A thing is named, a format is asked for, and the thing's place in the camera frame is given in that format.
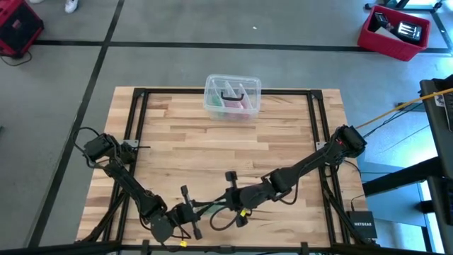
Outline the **black desk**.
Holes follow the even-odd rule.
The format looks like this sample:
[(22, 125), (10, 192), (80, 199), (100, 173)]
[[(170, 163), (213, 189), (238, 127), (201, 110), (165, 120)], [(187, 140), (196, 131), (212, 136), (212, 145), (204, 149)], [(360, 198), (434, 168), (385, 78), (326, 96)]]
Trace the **black desk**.
[(453, 255), (453, 74), (444, 79), (422, 80), (420, 92), (437, 156), (392, 174), (366, 182), (373, 196), (418, 181), (427, 181), (431, 199), (418, 204), (422, 213), (435, 213), (442, 245)]

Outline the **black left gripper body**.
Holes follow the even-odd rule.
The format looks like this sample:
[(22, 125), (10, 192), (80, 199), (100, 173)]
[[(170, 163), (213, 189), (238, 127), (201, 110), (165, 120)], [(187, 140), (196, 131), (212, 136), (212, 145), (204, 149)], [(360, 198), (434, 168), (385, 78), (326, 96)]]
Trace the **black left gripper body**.
[(176, 222), (178, 223), (178, 226), (190, 223), (193, 227), (193, 234), (196, 240), (202, 239), (202, 233), (197, 223), (200, 217), (195, 212), (193, 203), (188, 193), (188, 187), (186, 185), (181, 186), (180, 191), (184, 202), (176, 206)]

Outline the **person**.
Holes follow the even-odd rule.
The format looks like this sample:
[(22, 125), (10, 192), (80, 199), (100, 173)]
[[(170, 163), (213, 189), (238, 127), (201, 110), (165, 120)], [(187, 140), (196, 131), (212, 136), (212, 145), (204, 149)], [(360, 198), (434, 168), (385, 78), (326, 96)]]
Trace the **person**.
[[(30, 4), (40, 4), (44, 0), (27, 0)], [(77, 10), (79, 0), (65, 0), (64, 11), (66, 13), (73, 13)]]

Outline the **red plastic bin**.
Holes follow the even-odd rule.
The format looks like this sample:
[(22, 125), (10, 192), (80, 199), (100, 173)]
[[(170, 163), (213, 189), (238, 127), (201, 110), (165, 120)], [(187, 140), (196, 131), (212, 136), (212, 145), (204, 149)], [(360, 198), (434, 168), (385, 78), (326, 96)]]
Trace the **red plastic bin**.
[[(387, 35), (378, 34), (378, 28), (373, 28), (372, 23), (378, 24), (375, 14), (382, 14), (389, 24), (395, 29), (400, 22), (406, 22), (421, 27), (418, 42), (405, 42), (403, 39), (391, 38)], [(373, 6), (370, 14), (363, 23), (357, 44), (364, 49), (378, 52), (402, 61), (411, 60), (416, 54), (428, 47), (431, 23), (429, 20), (408, 15), (384, 6)]]

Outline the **black device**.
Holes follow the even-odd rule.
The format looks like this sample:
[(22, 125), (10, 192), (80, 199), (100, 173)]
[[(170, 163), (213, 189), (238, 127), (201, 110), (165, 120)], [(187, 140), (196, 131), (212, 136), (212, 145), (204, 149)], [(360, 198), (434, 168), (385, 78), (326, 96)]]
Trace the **black device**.
[(404, 42), (418, 44), (422, 38), (420, 25), (401, 21), (396, 28), (396, 36)]
[(389, 26), (389, 19), (382, 12), (374, 12), (370, 18), (368, 30), (375, 32), (380, 28), (387, 29)]

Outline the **black Netgear network switch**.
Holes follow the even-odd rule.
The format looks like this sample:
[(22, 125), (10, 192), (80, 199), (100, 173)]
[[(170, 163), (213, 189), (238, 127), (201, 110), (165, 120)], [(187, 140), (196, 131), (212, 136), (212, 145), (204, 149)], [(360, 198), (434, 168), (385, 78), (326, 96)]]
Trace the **black Netgear network switch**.
[(347, 211), (354, 228), (366, 239), (376, 239), (377, 231), (371, 211)]

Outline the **black aluminium rig frame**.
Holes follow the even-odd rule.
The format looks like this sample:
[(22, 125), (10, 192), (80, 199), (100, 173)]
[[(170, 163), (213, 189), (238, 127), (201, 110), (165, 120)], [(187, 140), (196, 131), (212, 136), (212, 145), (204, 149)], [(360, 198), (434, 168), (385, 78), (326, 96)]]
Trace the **black aluminium rig frame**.
[[(337, 243), (334, 239), (334, 226), (331, 216), (326, 216), (328, 225), (329, 239), (332, 239), (331, 246), (328, 248), (315, 248), (311, 251), (306, 242), (300, 244), (301, 255), (309, 255), (310, 252), (342, 254), (342, 255), (360, 255), (359, 251), (368, 252), (368, 255), (404, 255), (408, 250), (382, 248), (371, 239), (365, 238), (361, 234), (355, 223), (352, 223), (349, 216), (344, 211), (343, 204), (340, 204), (339, 197), (334, 195), (328, 187), (325, 171), (326, 167), (331, 168), (331, 176), (337, 176), (339, 166), (345, 161), (345, 158), (355, 158), (364, 152), (366, 142), (365, 136), (361, 136), (353, 126), (342, 125), (337, 128), (332, 136), (329, 136), (327, 131), (328, 123), (326, 117), (325, 105), (323, 104), (323, 92), (321, 90), (257, 90), (255, 93), (256, 100), (252, 101), (252, 90), (244, 89), (163, 89), (163, 88), (135, 88), (132, 94), (130, 112), (127, 119), (125, 129), (125, 138), (131, 133), (131, 127), (135, 115), (137, 101), (142, 97), (142, 105), (140, 108), (139, 120), (137, 123), (135, 144), (123, 140), (119, 143), (112, 135), (105, 133), (99, 134), (91, 127), (80, 127), (71, 134), (71, 140), (75, 148), (77, 148), (86, 159), (86, 164), (92, 169), (102, 169), (105, 174), (114, 180), (114, 190), (117, 188), (117, 195), (113, 196), (107, 212), (104, 214), (101, 221), (96, 225), (91, 233), (82, 240), (77, 240), (73, 244), (62, 244), (56, 246), (37, 246), (22, 249), (1, 250), (0, 255), (59, 255), (61, 252), (66, 255), (96, 255), (107, 254), (127, 250), (127, 245), (123, 245), (122, 237), (124, 234), (126, 209), (128, 204), (126, 200), (132, 199), (138, 208), (139, 222), (143, 228), (151, 233), (160, 246), (152, 246), (148, 239), (144, 239), (141, 245), (142, 255), (151, 255), (153, 249), (167, 250), (168, 252), (179, 252), (187, 249), (185, 242), (192, 239), (192, 235), (183, 228), (184, 224), (190, 223), (193, 226), (193, 235), (196, 240), (203, 238), (202, 231), (198, 226), (202, 216), (212, 206), (222, 206), (215, 211), (210, 218), (210, 227), (214, 231), (224, 231), (230, 228), (233, 223), (237, 227), (244, 227), (247, 223), (247, 217), (252, 216), (253, 210), (266, 201), (282, 202), (285, 205), (292, 205), (284, 201), (283, 198), (292, 192), (292, 189), (297, 189), (294, 194), (294, 201), (299, 194), (299, 179), (307, 175), (314, 169), (319, 169), (321, 179), (320, 187), (322, 196), (328, 201), (329, 206), (333, 207), (337, 212), (340, 223), (344, 225), (347, 232), (352, 235), (352, 238), (357, 244)], [(137, 157), (140, 148), (150, 148), (139, 146), (142, 137), (144, 118), (147, 110), (147, 103), (151, 94), (200, 94), (204, 92), (205, 106), (208, 109), (212, 107), (214, 112), (234, 114), (253, 115), (258, 113), (261, 96), (265, 95), (300, 95), (307, 97), (307, 105), (309, 117), (315, 142), (318, 142), (316, 151), (303, 160), (297, 162), (293, 166), (282, 167), (271, 171), (261, 177), (261, 182), (251, 186), (239, 188), (237, 186), (237, 173), (228, 171), (225, 173), (226, 180), (231, 184), (223, 195), (210, 202), (200, 202), (191, 200), (187, 186), (181, 186), (181, 194), (184, 199), (183, 203), (173, 206), (170, 210), (161, 196), (145, 189), (138, 180), (134, 177), (134, 171), (137, 168)], [(313, 98), (319, 103), (319, 110), (323, 125), (323, 131), (326, 135), (326, 142), (321, 147), (319, 138), (316, 116), (314, 113)], [(90, 130), (97, 136), (93, 140), (87, 142), (84, 148), (80, 148), (76, 143), (76, 137), (81, 130)], [(120, 222), (118, 223), (117, 237), (115, 240), (104, 240), (98, 242), (98, 238), (103, 233), (105, 238), (111, 231), (113, 216), (118, 208), (121, 209)], [(235, 212), (233, 220), (225, 227), (215, 227), (212, 224), (213, 217), (223, 209), (229, 209)], [(166, 245), (169, 239), (180, 239), (178, 246)]]

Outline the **red and black generator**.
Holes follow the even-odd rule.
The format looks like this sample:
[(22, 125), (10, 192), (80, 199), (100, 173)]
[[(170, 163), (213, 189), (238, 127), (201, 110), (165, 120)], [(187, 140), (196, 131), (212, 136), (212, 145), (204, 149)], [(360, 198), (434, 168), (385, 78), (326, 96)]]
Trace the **red and black generator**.
[(0, 56), (21, 58), (44, 30), (25, 0), (0, 0)]

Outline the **clear plastic storage box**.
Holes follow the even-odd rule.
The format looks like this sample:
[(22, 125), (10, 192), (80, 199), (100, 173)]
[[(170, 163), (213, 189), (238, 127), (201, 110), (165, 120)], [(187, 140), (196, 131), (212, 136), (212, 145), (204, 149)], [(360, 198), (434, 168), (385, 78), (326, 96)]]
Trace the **clear plastic storage box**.
[[(213, 107), (210, 103), (212, 94), (217, 94), (223, 101), (245, 100), (250, 103), (250, 110), (228, 109), (225, 107)], [(254, 119), (260, 112), (261, 81), (251, 76), (234, 76), (223, 74), (211, 74), (207, 77), (204, 89), (204, 109), (213, 120), (224, 121), (249, 121)]]

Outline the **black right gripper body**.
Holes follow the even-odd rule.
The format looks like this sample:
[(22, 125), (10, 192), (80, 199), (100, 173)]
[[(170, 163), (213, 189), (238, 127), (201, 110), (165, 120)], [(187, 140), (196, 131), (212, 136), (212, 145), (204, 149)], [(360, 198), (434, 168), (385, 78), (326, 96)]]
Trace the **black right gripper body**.
[(252, 186), (239, 188), (236, 183), (238, 178), (235, 171), (226, 172), (225, 177), (231, 184), (225, 193), (226, 206), (236, 212), (237, 216), (234, 220), (236, 226), (244, 227), (248, 224), (248, 217), (253, 214), (253, 197), (256, 190)]

